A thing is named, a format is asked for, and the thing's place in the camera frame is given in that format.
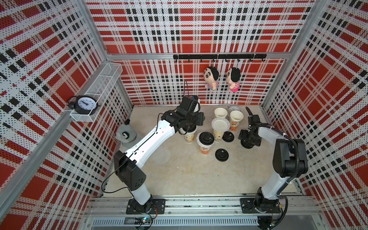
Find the paper milk tea cup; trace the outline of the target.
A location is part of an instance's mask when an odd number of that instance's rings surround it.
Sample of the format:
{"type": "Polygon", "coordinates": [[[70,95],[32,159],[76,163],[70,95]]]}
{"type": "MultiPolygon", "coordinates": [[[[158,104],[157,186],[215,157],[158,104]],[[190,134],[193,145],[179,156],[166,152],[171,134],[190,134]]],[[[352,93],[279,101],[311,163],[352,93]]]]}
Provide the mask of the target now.
{"type": "Polygon", "coordinates": [[[200,151],[202,154],[209,154],[210,149],[211,149],[211,145],[199,145],[200,146],[200,151]]]}
{"type": "Polygon", "coordinates": [[[195,138],[195,133],[185,135],[185,141],[187,143],[192,143],[194,141],[194,138],[195,138]]]}
{"type": "Polygon", "coordinates": [[[214,136],[214,140],[216,142],[220,142],[223,138],[224,132],[219,132],[217,130],[213,130],[213,136],[214,136]]]}

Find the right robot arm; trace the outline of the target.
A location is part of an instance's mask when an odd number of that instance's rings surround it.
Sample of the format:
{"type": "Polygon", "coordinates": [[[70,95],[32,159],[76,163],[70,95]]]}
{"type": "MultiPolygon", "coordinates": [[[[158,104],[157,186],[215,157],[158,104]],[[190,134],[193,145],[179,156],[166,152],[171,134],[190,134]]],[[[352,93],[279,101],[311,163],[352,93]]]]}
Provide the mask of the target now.
{"type": "Polygon", "coordinates": [[[262,123],[258,115],[250,113],[248,123],[248,129],[242,129],[239,134],[244,148],[259,147],[263,140],[274,148],[274,172],[267,183],[258,189],[250,209],[260,213],[274,212],[281,192],[308,171],[305,143],[303,140],[289,137],[268,123],[262,123]]]}

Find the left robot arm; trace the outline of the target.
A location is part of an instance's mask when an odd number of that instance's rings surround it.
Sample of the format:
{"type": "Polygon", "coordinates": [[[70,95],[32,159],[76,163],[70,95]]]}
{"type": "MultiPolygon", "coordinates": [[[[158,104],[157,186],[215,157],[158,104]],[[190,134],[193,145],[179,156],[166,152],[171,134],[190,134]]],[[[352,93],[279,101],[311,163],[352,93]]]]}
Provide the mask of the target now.
{"type": "Polygon", "coordinates": [[[135,203],[141,208],[150,208],[153,197],[148,191],[146,174],[142,167],[149,157],[175,133],[186,134],[194,126],[202,126],[205,120],[200,112],[198,96],[184,96],[174,110],[158,115],[156,126],[141,141],[125,152],[118,151],[114,155],[114,173],[132,193],[135,203]]]}

